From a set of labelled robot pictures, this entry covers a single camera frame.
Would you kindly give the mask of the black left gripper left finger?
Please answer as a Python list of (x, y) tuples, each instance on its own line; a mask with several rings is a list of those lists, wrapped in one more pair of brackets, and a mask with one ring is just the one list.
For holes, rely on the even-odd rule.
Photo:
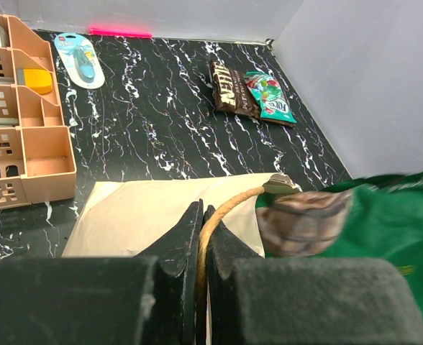
[(0, 264), (0, 344), (193, 344), (203, 203), (133, 257)]

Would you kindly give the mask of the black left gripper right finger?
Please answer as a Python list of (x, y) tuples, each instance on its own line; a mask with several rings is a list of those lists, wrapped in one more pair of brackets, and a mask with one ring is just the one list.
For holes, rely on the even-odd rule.
[(207, 252), (213, 344), (423, 344), (406, 279), (382, 259), (265, 259), (251, 205), (219, 208)]

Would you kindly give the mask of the beige paper bag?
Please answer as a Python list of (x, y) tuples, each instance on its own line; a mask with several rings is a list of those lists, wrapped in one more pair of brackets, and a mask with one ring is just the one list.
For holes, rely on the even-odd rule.
[(194, 344), (196, 261), (207, 207), (251, 188), (274, 184), (282, 194), (301, 187), (289, 176), (257, 173), (223, 178), (97, 182), (63, 251), (64, 257), (156, 256), (179, 284), (178, 335)]

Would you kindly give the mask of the green snack bag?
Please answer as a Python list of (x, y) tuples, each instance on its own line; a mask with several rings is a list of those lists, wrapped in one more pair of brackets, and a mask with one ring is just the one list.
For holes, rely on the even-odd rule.
[(331, 185), (353, 192), (350, 213), (323, 257), (376, 257), (406, 278), (423, 314), (423, 172), (378, 175)]

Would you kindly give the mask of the brown Kettle chips bag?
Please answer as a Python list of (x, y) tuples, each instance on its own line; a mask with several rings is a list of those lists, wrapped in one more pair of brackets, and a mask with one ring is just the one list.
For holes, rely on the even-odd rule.
[(228, 68), (214, 60), (209, 61), (209, 73), (216, 110), (248, 116), (291, 128), (295, 127), (293, 124), (284, 124), (260, 118), (259, 104), (253, 98), (244, 81), (246, 73)]

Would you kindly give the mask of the teal Fox's mint candy bag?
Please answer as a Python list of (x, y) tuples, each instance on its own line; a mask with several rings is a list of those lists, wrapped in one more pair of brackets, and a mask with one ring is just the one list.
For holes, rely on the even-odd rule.
[(259, 104), (261, 119), (296, 124), (283, 89), (273, 76), (260, 72), (247, 72), (244, 81)]

